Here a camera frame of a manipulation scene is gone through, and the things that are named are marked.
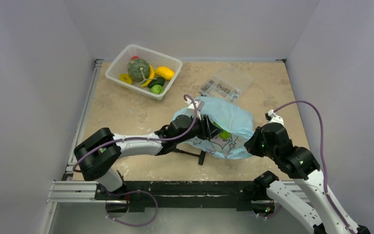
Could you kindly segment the light blue plastic bag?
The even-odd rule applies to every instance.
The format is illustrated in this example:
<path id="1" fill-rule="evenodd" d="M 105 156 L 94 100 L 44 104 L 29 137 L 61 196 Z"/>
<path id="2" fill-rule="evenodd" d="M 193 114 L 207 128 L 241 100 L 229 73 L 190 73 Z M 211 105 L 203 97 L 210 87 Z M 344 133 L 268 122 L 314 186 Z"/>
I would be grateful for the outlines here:
<path id="1" fill-rule="evenodd" d="M 244 143 L 254 134 L 253 115 L 221 98 L 197 97 L 195 99 L 205 102 L 200 113 L 208 115 L 211 122 L 216 122 L 231 136 L 228 140 L 223 140 L 217 136 L 210 141 L 195 137 L 187 140 L 186 143 L 216 158 L 244 159 L 252 157 L 245 149 Z"/>

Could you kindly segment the green fake fruit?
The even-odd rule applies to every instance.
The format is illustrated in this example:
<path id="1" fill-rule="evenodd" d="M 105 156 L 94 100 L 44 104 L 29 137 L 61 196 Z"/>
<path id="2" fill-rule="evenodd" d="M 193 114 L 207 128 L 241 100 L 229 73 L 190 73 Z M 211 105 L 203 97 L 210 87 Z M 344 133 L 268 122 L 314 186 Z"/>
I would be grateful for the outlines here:
<path id="1" fill-rule="evenodd" d="M 156 85 L 154 85 L 154 86 L 152 86 L 152 87 L 150 88 L 150 92 L 153 93 L 153 94 L 155 94 L 155 95 L 162 94 L 163 91 L 164 91 L 163 86 L 161 86 L 161 85 L 159 85 L 159 84 L 156 84 Z"/>

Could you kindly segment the dark green fake avocado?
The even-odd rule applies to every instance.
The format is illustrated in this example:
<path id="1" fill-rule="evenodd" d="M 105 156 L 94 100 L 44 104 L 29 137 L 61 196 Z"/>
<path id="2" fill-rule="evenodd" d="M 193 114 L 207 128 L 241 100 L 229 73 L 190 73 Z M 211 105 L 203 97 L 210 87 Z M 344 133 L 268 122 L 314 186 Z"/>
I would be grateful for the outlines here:
<path id="1" fill-rule="evenodd" d="M 148 85 L 147 87 L 148 88 L 151 88 L 153 87 L 154 85 L 160 85 L 160 86 L 164 86 L 164 84 L 166 83 L 166 80 L 164 77 L 156 77 L 155 79 L 153 79 Z"/>

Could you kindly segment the yellow fake banana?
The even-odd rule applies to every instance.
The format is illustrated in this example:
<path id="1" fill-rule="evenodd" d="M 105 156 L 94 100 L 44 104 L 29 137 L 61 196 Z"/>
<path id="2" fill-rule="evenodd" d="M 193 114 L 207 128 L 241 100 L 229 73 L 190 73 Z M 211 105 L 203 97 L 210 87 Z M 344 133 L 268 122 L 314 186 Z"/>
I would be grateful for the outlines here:
<path id="1" fill-rule="evenodd" d="M 150 66 L 149 77 L 145 80 L 145 82 L 141 85 L 141 87 L 147 87 L 148 84 L 155 78 L 155 70 L 151 64 L 149 66 Z"/>

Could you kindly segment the dark green fake melon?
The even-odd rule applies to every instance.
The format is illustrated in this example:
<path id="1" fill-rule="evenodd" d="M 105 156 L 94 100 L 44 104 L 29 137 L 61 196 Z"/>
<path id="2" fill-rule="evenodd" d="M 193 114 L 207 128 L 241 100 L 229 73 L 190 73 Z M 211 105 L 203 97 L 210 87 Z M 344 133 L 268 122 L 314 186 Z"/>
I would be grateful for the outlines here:
<path id="1" fill-rule="evenodd" d="M 142 58 L 130 60 L 127 65 L 128 74 L 132 78 L 132 84 L 141 86 L 149 77 L 150 66 L 149 63 Z"/>

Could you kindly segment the yellow round fake fruit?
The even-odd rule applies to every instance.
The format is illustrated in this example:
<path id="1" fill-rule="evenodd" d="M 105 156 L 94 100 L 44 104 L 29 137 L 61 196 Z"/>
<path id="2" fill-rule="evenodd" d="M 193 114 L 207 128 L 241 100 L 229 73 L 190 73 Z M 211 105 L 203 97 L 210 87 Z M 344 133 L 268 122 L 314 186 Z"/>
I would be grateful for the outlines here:
<path id="1" fill-rule="evenodd" d="M 119 76 L 119 80 L 129 85 L 132 85 L 132 78 L 129 74 L 121 74 Z"/>

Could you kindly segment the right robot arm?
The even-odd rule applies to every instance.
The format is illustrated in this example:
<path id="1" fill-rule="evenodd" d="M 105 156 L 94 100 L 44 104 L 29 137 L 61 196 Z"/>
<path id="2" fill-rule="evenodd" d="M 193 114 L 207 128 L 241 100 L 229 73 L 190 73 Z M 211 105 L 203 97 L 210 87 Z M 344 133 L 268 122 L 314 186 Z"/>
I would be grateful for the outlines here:
<path id="1" fill-rule="evenodd" d="M 295 217 L 311 234 L 368 234 L 343 209 L 328 185 L 324 171 L 310 150 L 295 146 L 280 123 L 257 127 L 244 147 L 259 157 L 268 157 L 298 185 L 309 202 L 295 195 L 272 172 L 257 177 L 254 192 L 259 198 L 274 200 Z"/>

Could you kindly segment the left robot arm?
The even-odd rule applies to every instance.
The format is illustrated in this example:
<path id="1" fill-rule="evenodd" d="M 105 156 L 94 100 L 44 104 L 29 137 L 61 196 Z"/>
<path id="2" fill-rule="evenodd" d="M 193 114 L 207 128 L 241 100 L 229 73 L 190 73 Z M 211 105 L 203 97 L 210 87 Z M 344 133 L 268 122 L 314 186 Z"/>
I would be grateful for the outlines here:
<path id="1" fill-rule="evenodd" d="M 101 128 L 74 148 L 77 163 L 73 170 L 82 173 L 85 181 L 98 182 L 113 199 L 121 199 L 126 185 L 122 175 L 112 169 L 118 159 L 166 155 L 180 143 L 193 138 L 211 140 L 221 132 L 207 115 L 179 115 L 160 130 L 143 136 L 114 135 L 109 128 Z"/>

